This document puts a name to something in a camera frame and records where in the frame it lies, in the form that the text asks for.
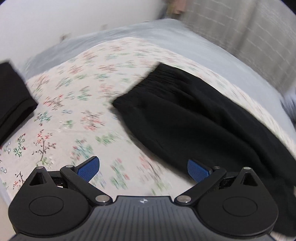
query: floral sheet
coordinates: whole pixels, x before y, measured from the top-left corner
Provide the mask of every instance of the floral sheet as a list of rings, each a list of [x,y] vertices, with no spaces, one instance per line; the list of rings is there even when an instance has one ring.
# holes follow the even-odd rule
[[[0,178],[12,199],[36,166],[59,170],[95,155],[90,183],[117,195],[170,195],[194,183],[153,156],[118,119],[111,102],[163,62],[200,77],[265,124],[296,157],[296,145],[273,117],[235,85],[181,55],[133,37],[96,45],[26,84],[39,103],[0,148]]]

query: bed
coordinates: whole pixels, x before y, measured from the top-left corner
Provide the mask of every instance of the bed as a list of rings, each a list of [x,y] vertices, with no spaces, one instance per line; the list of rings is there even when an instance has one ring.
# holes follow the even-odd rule
[[[63,41],[16,66],[39,105],[0,150],[1,195],[9,204],[36,166],[59,170],[90,156],[100,172],[90,181],[117,195],[170,195],[194,182],[133,138],[112,108],[158,62],[181,68],[215,87],[264,123],[296,156],[296,131],[281,95],[251,68],[163,19]]]

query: gray curtain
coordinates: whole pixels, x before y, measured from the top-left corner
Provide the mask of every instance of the gray curtain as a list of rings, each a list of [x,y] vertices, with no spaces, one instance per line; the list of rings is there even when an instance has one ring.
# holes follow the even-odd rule
[[[296,79],[296,16],[280,0],[189,0],[182,21],[280,93]]]

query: gray bed sheet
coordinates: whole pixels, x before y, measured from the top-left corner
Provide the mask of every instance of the gray bed sheet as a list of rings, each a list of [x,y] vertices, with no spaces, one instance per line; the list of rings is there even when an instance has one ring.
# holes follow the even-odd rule
[[[146,39],[220,74],[267,109],[296,141],[294,126],[280,103],[281,95],[246,64],[175,19],[161,19],[68,39],[30,58],[17,69],[25,79],[29,79],[99,43],[123,37]]]

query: metal screw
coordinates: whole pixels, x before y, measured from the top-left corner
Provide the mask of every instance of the metal screw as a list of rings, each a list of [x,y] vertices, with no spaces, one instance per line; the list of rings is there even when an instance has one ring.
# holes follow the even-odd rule
[[[187,195],[181,195],[181,196],[177,197],[177,201],[182,202],[182,203],[188,203],[191,201],[191,197],[189,197]]]
[[[107,195],[99,195],[96,196],[96,201],[97,202],[108,202],[110,200],[110,197]]]

